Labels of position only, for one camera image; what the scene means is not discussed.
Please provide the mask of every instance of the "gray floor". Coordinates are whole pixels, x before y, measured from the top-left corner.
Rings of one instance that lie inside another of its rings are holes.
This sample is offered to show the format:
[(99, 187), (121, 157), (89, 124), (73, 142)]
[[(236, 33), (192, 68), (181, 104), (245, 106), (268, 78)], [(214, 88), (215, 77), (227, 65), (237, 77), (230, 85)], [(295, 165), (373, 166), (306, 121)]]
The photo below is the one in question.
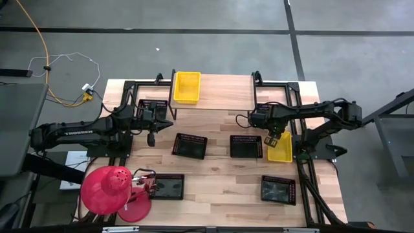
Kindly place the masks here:
[[(21, 2), (40, 27), (289, 29), (283, 0)], [(410, 0), (290, 0), (290, 5), (296, 30), (414, 30)], [(0, 26), (30, 26), (13, 1), (0, 14)], [(44, 37), (51, 54), (80, 52), (97, 61), (102, 77), (96, 90), (101, 94), (107, 79), (155, 78), (158, 72), (167, 76), (172, 68), (217, 74), (259, 70), (266, 80), (298, 80), (289, 35), (45, 33)], [(0, 38), (0, 67), (26, 69), (32, 57), (44, 56), (35, 33), (0, 32)], [(364, 115), (414, 86), (414, 36), (298, 36), (298, 47), (305, 79), (317, 82), (321, 99), (356, 100)], [(73, 58), (52, 66), (50, 86), (62, 98), (75, 99), (81, 87), (97, 77), (93, 63)], [(43, 61), (33, 63), (35, 74), (42, 66)], [(44, 78), (0, 81), (30, 83)], [(72, 109), (46, 102), (39, 123), (90, 120), (99, 106), (93, 101)], [(414, 112), (414, 105), (408, 111)], [(413, 231), (413, 189), (376, 187), (394, 171), (374, 125), (333, 138), (349, 150), (338, 159), (348, 220)], [(81, 147), (55, 148), (69, 149)], [(51, 214), (52, 210), (60, 214)], [(36, 222), (66, 223), (71, 210), (71, 203), (41, 206)]]

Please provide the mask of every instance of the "white paper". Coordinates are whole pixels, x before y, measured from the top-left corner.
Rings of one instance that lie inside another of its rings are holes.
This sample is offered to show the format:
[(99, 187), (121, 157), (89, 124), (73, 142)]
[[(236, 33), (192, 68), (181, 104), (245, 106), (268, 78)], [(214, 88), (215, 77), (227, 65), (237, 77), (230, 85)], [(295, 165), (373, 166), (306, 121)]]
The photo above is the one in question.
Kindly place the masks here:
[[(68, 167), (74, 168), (79, 171), (85, 171), (87, 162), (84, 162), (82, 164), (79, 164), (80, 162), (87, 161), (88, 157), (86, 156), (86, 151), (68, 151), (67, 152), (67, 158), (65, 165), (70, 165)], [(60, 182), (60, 190), (75, 190), (80, 189), (80, 184), (75, 184), (67, 181), (61, 181)]]

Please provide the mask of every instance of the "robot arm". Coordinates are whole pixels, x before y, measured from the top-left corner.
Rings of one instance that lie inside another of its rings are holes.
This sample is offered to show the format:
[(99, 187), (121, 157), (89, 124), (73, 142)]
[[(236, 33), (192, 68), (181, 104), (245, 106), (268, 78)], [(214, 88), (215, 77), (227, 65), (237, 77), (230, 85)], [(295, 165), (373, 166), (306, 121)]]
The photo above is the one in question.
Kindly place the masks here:
[(348, 102), (343, 98), (294, 107), (278, 102), (267, 104), (273, 103), (276, 105), (271, 105), (268, 111), (253, 111), (249, 118), (251, 126), (269, 131), (265, 144), (272, 147), (276, 146), (289, 120), (314, 117), (325, 117), (330, 120), (315, 129), (306, 129), (303, 132), (302, 146), (309, 151), (314, 150), (319, 140), (324, 137), (337, 133), (341, 129), (352, 130), (362, 125), (361, 107), (356, 102)]
[(147, 143), (154, 146), (154, 133), (173, 125), (168, 120), (157, 118), (156, 108), (153, 103), (137, 109), (138, 114), (134, 116), (134, 106), (125, 105), (92, 122), (43, 124), (30, 131), (30, 146), (36, 151), (60, 144), (81, 144), (86, 148), (105, 145), (116, 150), (124, 143), (123, 132), (131, 130), (149, 131)]

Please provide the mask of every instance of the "yellow plastic tray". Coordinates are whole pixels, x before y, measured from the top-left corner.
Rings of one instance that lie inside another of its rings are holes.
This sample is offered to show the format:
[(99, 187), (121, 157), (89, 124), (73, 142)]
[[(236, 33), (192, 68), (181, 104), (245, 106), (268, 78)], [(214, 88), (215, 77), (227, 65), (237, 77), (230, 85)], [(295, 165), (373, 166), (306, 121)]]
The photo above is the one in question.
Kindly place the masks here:
[(196, 104), (200, 99), (200, 72), (177, 72), (174, 100), (179, 104)]
[(274, 162), (292, 162), (292, 136), (289, 132), (282, 133), (276, 147), (267, 147), (267, 160)]

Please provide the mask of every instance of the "white cable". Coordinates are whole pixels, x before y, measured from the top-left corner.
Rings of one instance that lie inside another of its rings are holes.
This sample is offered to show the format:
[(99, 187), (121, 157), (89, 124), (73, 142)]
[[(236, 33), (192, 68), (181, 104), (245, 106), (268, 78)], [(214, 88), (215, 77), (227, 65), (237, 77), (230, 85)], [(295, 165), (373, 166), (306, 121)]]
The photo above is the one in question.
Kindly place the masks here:
[[(73, 61), (69, 56), (72, 56), (72, 55), (75, 55), (75, 54), (80, 55), (80, 56), (83, 56), (84, 58), (89, 59), (89, 61), (93, 62), (96, 65), (96, 67), (98, 68), (98, 77), (95, 80), (95, 82), (93, 83), (93, 85), (91, 86), (91, 87), (94, 87), (96, 85), (96, 83), (98, 82), (98, 80), (100, 79), (100, 77), (101, 77), (101, 70), (99, 69), (99, 64), (97, 62), (95, 62), (94, 60), (92, 60), (90, 57), (81, 54), (80, 52), (74, 52), (74, 53), (71, 53), (71, 54), (49, 55), (49, 57), (57, 57), (55, 60), (53, 60), (52, 62), (49, 63), (49, 66), (52, 65), (55, 61), (57, 61), (59, 58), (61, 58), (63, 56), (67, 57), (67, 59), (69, 59), (69, 61)], [(32, 65), (32, 62), (35, 59), (46, 59), (46, 57), (34, 57), (34, 58), (32, 58), (30, 60), (30, 62), (28, 63), (28, 68), (27, 68), (28, 70), (30, 70), (30, 66)], [(36, 77), (36, 78), (40, 78), (40, 77), (42, 77), (45, 74), (46, 74), (46, 71), (43, 74), (39, 75), (39, 76), (36, 76), (34, 74), (32, 74), (32, 76), (33, 77)]]

